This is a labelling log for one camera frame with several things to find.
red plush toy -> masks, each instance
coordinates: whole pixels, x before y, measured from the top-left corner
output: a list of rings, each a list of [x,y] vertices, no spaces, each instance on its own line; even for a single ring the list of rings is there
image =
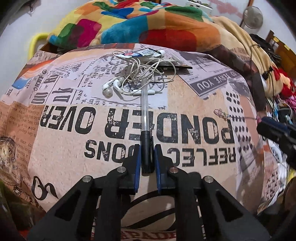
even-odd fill
[[[289,76],[287,75],[287,73],[282,70],[282,69],[277,69],[277,68],[273,68],[274,69],[274,76],[276,78],[276,80],[280,79],[280,75],[284,75],[286,78],[288,78],[290,80],[290,83],[288,86],[287,84],[284,83],[284,87],[281,90],[280,96],[282,99],[286,99],[289,98],[290,96],[295,94],[295,85],[294,82],[292,81],[291,78],[289,78]]]

earbud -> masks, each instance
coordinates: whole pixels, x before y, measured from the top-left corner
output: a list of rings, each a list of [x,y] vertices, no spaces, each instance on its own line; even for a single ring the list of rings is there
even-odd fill
[[[107,99],[113,96],[113,91],[109,86],[103,90],[103,96],[105,96]]]
[[[113,91],[110,88],[110,85],[116,80],[116,78],[109,80],[107,83],[104,83],[102,86],[102,94],[107,99],[111,98],[113,96]]]
[[[123,82],[124,82],[124,78],[122,76],[118,77],[113,82],[113,89],[117,90],[120,94],[123,93],[123,91],[121,90],[121,85]]]

white earphones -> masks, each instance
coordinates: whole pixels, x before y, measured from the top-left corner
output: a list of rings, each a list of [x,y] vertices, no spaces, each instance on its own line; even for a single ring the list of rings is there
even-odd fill
[[[119,59],[126,61],[128,63],[128,69],[130,69],[130,71],[128,75],[115,77],[112,80],[106,82],[102,86],[102,93],[106,98],[111,98],[113,96],[111,84],[113,84],[113,89],[118,91],[120,94],[131,96],[131,95],[141,95],[141,89],[145,85],[148,85],[149,83],[163,83],[163,86],[159,91],[155,91],[152,89],[148,90],[148,95],[154,95],[155,93],[161,92],[165,87],[165,83],[172,81],[173,78],[176,76],[176,68],[172,63],[174,62],[174,60],[170,61],[170,60],[165,60],[161,58],[152,58],[152,57],[142,57],[141,59],[140,58],[126,59],[126,58],[121,58],[115,55],[114,52],[113,52],[113,55]],[[162,62],[170,63],[173,66],[174,75],[169,80],[164,80],[163,73],[161,73],[157,69],[158,65]],[[154,73],[158,73],[160,75],[161,80],[154,80]],[[141,86],[139,89],[132,90],[132,91],[125,91],[123,89],[124,83],[126,81],[129,83],[138,83],[138,82],[141,82],[142,79],[147,79],[147,83]]]
[[[107,99],[109,99],[113,96],[113,91],[110,87],[110,85],[112,83],[113,83],[113,89],[117,90],[120,94],[141,95],[141,89],[133,90],[132,92],[126,92],[126,91],[122,90],[121,86],[122,86],[123,82],[124,82],[124,77],[120,76],[120,77],[116,77],[116,78],[108,81],[107,83],[105,83],[102,86],[103,96],[105,96]],[[155,94],[155,90],[148,90],[148,95],[154,95],[154,94]]]

white wall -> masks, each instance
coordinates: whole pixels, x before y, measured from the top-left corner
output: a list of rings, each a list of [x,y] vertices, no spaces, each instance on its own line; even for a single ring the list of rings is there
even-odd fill
[[[271,30],[275,36],[296,53],[295,36],[273,6],[266,0],[254,0],[253,6],[258,7],[263,14],[263,25],[256,34],[265,39]]]
[[[33,12],[23,7],[11,17],[0,37],[0,95],[27,63],[31,38],[51,32],[70,11],[86,2],[88,0],[37,0]]]

black cable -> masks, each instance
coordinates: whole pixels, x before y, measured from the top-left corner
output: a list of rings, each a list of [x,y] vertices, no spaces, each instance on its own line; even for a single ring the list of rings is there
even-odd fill
[[[253,45],[250,46],[250,51],[251,51],[251,59],[250,59],[250,69],[251,70],[250,71],[251,71],[251,75],[252,75],[252,54],[253,54],[252,47],[254,47],[254,46],[261,47],[259,44],[253,44]],[[272,82],[272,117],[274,117],[274,82],[272,81],[272,76],[271,76],[271,73],[270,73],[271,71],[273,71],[272,67],[270,67],[268,71],[265,71],[264,74],[267,75],[267,78],[268,78],[268,75],[270,75],[270,77],[271,77],[271,82]]]
[[[274,117],[274,82],[272,80],[272,76],[271,76],[271,73],[269,72],[270,74],[270,78],[271,78],[271,82],[272,82],[272,113],[271,113],[271,116]]]
[[[272,62],[276,64],[276,66],[279,66],[281,64],[281,57],[274,52],[267,50],[266,51]]]

